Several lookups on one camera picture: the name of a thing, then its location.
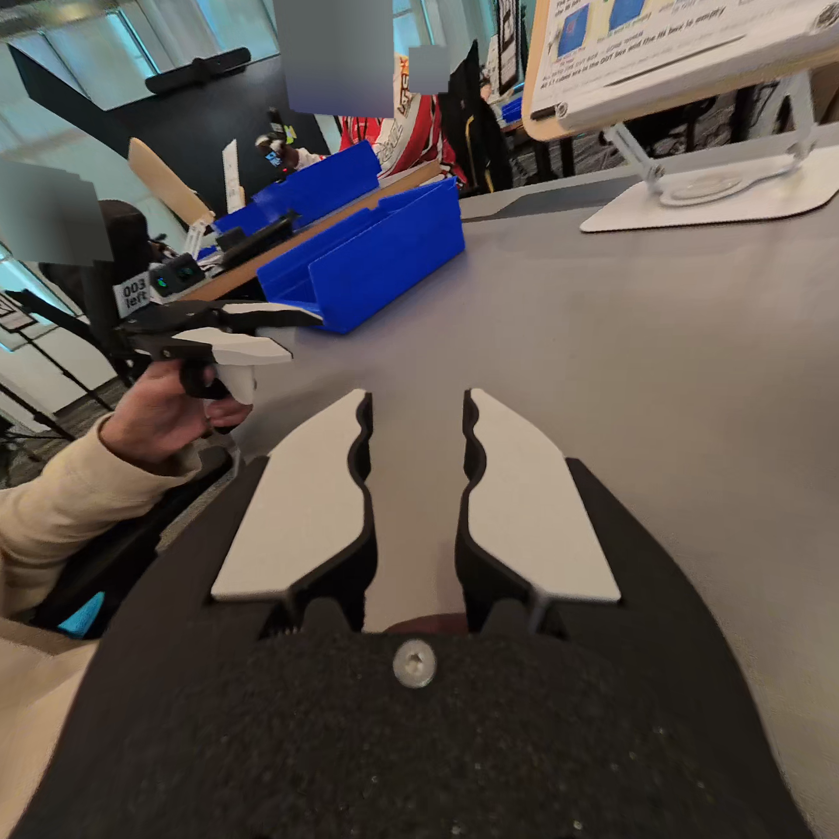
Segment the white standing card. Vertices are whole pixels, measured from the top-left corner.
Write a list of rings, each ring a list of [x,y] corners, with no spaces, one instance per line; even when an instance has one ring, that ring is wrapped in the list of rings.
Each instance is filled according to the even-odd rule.
[[[222,150],[222,166],[225,184],[225,208],[228,215],[246,205],[245,192],[240,182],[237,140],[230,141]]]

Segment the person's left hand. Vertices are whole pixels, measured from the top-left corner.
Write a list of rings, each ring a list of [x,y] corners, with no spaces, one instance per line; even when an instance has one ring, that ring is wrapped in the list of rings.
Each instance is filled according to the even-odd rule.
[[[181,457],[213,430],[242,424],[253,406],[231,396],[206,401],[186,393],[181,360],[153,362],[100,425],[100,443],[144,472],[173,477]]]

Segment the person's left forearm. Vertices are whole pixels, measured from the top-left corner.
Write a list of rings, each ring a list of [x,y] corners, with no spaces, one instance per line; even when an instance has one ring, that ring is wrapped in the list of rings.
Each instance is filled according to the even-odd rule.
[[[75,552],[116,524],[142,517],[200,472],[195,444],[177,452],[161,475],[117,457],[100,437],[110,417],[99,418],[34,480],[2,490],[2,617],[42,603]]]

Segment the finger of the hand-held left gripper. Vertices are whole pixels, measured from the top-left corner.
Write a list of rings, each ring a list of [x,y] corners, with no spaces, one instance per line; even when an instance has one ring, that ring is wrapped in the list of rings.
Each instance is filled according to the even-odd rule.
[[[258,331],[320,327],[323,319],[309,309],[268,302],[225,302],[217,310],[217,323],[228,331]]]
[[[257,368],[293,360],[290,351],[269,337],[217,328],[181,331],[172,341],[172,356],[182,361],[184,392],[198,399],[231,397],[239,404],[253,404]]]

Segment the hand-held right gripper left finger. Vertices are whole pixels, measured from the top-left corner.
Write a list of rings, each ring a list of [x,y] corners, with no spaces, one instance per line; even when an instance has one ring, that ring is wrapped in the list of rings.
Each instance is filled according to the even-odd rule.
[[[213,601],[274,603],[283,624],[300,628],[309,604],[328,599],[362,631],[378,568],[367,487],[372,409],[372,393],[351,390],[270,451]]]

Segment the black framed marker sign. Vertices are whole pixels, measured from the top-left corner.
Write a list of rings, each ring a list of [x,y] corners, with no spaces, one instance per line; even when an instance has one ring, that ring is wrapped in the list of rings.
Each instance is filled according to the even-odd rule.
[[[497,1],[498,96],[504,97],[519,83],[521,9],[519,1]]]

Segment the black device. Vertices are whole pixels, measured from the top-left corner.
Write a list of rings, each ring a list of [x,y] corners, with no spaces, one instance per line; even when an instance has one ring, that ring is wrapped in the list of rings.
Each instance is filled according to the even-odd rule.
[[[160,299],[181,294],[207,278],[238,267],[286,242],[294,235],[298,219],[299,213],[289,210],[252,235],[246,235],[241,227],[234,227],[216,237],[215,251],[203,263],[190,253],[181,253],[151,266],[144,279],[148,281],[149,290]]]

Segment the black wall screen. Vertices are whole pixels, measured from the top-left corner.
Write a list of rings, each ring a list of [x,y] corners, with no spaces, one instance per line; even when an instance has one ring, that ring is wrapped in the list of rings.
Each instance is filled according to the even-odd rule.
[[[312,153],[330,149],[315,115],[288,104],[279,55],[251,61],[200,83],[194,66],[163,74],[166,90],[104,110],[20,49],[8,48],[28,99],[124,159],[131,139],[142,141],[217,214],[225,207],[222,149],[236,140],[246,196],[277,179],[255,141],[277,108],[291,145]]]

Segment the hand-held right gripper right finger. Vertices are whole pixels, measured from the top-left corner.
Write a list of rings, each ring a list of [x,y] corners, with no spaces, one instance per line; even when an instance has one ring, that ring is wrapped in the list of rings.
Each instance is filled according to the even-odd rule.
[[[455,569],[470,633],[513,601],[537,632],[558,603],[621,603],[567,459],[527,419],[481,388],[464,393]]]

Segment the black jacket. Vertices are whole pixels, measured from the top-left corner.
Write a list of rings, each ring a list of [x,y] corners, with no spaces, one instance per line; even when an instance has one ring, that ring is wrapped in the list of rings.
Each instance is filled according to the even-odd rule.
[[[481,93],[477,39],[437,98],[442,128],[465,178],[467,195],[491,194],[513,187],[505,136],[495,112]]]

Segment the black video bar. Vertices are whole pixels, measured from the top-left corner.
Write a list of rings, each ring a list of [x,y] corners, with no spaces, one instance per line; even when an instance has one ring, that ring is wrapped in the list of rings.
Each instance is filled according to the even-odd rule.
[[[209,58],[194,58],[191,63],[145,80],[145,87],[154,96],[167,96],[188,87],[205,85],[244,70],[251,62],[250,50],[240,47]]]

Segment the white folding stand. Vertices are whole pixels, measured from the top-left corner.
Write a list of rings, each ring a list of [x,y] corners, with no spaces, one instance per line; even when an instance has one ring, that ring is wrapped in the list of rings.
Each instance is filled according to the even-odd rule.
[[[816,151],[807,70],[837,48],[837,2],[555,2],[533,108],[569,132],[601,129],[634,169],[630,187],[584,233],[769,221],[822,207],[837,193],[837,153]],[[726,82],[795,68],[787,149],[668,173],[628,120],[670,100],[715,96]]]

